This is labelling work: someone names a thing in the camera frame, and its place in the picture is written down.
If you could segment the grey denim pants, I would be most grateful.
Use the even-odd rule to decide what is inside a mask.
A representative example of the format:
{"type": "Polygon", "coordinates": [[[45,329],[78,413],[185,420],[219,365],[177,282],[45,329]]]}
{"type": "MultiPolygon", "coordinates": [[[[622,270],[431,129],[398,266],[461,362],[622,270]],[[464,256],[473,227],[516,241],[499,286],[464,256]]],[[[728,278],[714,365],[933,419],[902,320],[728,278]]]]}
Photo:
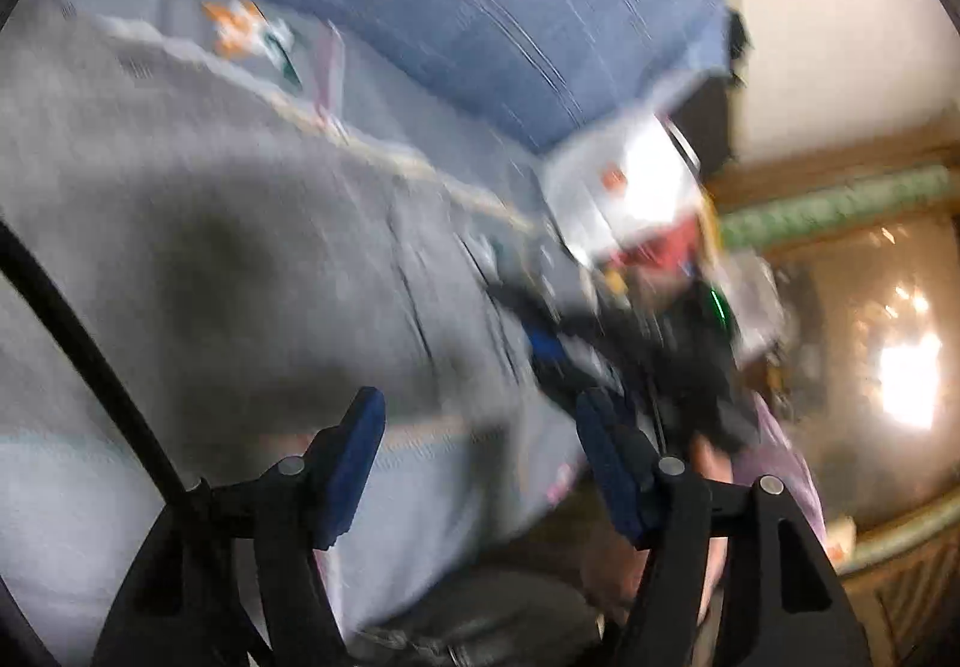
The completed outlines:
{"type": "Polygon", "coordinates": [[[167,439],[304,430],[361,384],[398,424],[556,418],[469,254],[494,218],[59,0],[3,26],[2,215],[167,439]]]}

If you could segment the red plastic bag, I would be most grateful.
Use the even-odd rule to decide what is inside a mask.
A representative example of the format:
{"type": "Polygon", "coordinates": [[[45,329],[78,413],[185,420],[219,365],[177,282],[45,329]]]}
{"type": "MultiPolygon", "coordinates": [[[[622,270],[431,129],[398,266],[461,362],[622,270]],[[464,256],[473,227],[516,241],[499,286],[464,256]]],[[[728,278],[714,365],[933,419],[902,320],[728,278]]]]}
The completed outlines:
{"type": "Polygon", "coordinates": [[[620,247],[608,257],[605,267],[649,268],[678,274],[697,262],[700,246],[700,222],[688,217],[646,240],[620,247]]]}

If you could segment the pink grey garment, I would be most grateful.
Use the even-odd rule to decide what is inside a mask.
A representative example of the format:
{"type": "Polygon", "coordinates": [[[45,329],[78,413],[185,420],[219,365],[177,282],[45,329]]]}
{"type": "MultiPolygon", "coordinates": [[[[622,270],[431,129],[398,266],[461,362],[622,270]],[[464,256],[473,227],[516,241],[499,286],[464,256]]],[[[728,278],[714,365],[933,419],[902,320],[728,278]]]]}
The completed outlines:
{"type": "Polygon", "coordinates": [[[804,514],[807,524],[822,545],[827,545],[822,499],[815,488],[811,469],[804,456],[789,441],[760,394],[750,392],[758,418],[758,442],[739,452],[732,460],[736,485],[750,486],[763,475],[773,475],[786,485],[804,514]]]}

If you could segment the grey patterned bed sheet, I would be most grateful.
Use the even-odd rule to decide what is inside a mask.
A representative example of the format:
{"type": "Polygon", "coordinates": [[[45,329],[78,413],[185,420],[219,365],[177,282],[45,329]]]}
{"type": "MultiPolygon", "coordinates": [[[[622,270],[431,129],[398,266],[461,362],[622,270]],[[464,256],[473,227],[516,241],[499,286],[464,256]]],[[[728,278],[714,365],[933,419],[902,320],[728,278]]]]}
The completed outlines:
{"type": "Polygon", "coordinates": [[[206,7],[20,0],[2,31],[2,217],[171,460],[257,478],[342,420],[386,431],[345,536],[317,559],[347,641],[478,558],[568,582],[586,461],[493,301],[494,252],[550,262],[529,155],[320,23],[358,134],[213,56],[206,7]]]}

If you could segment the white paper shopping bag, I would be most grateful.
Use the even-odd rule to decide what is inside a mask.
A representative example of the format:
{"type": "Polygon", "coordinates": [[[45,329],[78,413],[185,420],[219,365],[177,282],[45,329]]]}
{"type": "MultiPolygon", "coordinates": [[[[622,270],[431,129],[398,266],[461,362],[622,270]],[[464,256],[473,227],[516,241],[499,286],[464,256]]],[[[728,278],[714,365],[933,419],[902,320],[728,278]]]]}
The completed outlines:
{"type": "Polygon", "coordinates": [[[540,190],[566,251],[612,259],[700,212],[700,158],[669,119],[630,109],[579,130],[540,169],[540,190]]]}

